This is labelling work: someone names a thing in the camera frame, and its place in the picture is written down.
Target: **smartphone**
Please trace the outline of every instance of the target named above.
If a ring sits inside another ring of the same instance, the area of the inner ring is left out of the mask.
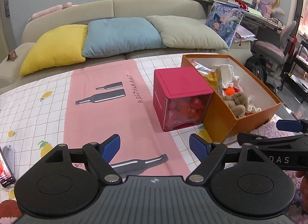
[[[3,155],[2,149],[0,147],[0,184],[2,187],[6,188],[16,182],[16,179],[10,170],[7,161]]]

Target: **yellow pillow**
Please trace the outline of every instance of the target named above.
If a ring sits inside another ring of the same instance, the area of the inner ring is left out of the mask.
[[[81,53],[87,28],[86,25],[65,25],[43,34],[25,58],[19,76],[86,61]]]

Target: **red tin box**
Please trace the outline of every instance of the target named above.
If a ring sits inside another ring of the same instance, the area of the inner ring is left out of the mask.
[[[213,92],[194,67],[156,69],[153,105],[162,129],[200,124]]]

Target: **white grid pattern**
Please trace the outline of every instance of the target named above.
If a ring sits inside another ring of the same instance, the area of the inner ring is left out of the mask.
[[[0,95],[0,146],[14,147],[14,176],[19,179],[41,158],[42,140],[52,147],[63,143],[64,118],[72,71],[17,87]],[[48,91],[52,94],[40,101]],[[8,192],[0,186],[0,202]]]
[[[154,70],[180,67],[182,55],[134,59],[152,95]],[[54,75],[0,95],[0,145],[14,146],[14,175],[17,179],[39,161],[40,141],[45,140],[52,147],[63,143],[65,111],[72,73],[73,71]],[[41,102],[41,96],[47,91],[53,93]],[[203,129],[204,126],[201,124],[170,132],[190,171],[193,171],[200,161],[189,148],[189,136]],[[16,132],[13,137],[8,137],[10,130]],[[230,147],[239,148],[238,143],[234,141],[236,137],[227,140],[228,143],[232,143]],[[233,163],[226,164],[226,168],[233,165]],[[8,193],[12,188],[11,186],[4,189],[0,186],[0,202],[8,199]]]

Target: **black backpack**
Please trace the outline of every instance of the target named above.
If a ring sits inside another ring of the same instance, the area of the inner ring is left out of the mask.
[[[250,57],[246,61],[245,67],[250,72],[252,72],[260,81],[262,81],[264,84],[266,83],[266,60],[262,55],[254,55]]]

